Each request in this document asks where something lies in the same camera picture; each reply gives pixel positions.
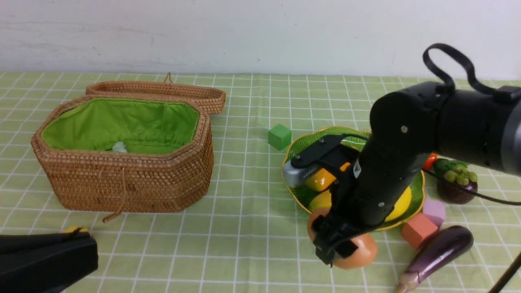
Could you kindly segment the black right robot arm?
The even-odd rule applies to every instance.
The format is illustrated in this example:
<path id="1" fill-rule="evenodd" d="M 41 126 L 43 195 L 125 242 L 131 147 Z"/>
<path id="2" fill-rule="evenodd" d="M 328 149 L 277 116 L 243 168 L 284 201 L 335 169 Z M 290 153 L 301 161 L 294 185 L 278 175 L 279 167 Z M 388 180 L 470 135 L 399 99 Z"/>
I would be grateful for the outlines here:
<path id="1" fill-rule="evenodd" d="M 315 254 L 326 265 L 357 249 L 350 239 L 378 228 L 431 153 L 520 175 L 520 88 L 445 90 L 424 82 L 385 95 L 370 111 L 372 133 L 346 171 L 322 158 L 342 136 L 324 136 L 314 158 L 337 175 L 332 207 L 318 217 Z"/>

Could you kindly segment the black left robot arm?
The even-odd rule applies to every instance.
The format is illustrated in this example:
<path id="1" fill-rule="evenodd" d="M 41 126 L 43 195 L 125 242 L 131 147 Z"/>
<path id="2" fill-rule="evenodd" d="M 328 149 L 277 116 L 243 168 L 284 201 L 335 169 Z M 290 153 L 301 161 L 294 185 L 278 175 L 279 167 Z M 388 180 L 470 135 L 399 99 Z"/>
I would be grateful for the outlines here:
<path id="1" fill-rule="evenodd" d="M 98 269 L 98 245 L 76 229 L 37 235 L 1 235 L 2 293 L 60 293 Z"/>

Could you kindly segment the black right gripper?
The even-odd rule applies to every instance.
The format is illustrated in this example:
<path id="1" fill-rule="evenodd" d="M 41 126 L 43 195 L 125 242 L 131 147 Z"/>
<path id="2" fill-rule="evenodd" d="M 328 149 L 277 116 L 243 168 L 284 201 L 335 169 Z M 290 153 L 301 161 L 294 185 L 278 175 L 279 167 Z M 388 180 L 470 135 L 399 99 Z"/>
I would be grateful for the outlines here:
<path id="1" fill-rule="evenodd" d="M 327 216 L 311 222 L 320 261 L 332 266 L 336 255 L 348 258 L 356 252 L 359 247 L 353 237 L 381 226 L 406 187 L 407 167 L 403 164 L 353 163 L 333 193 Z"/>

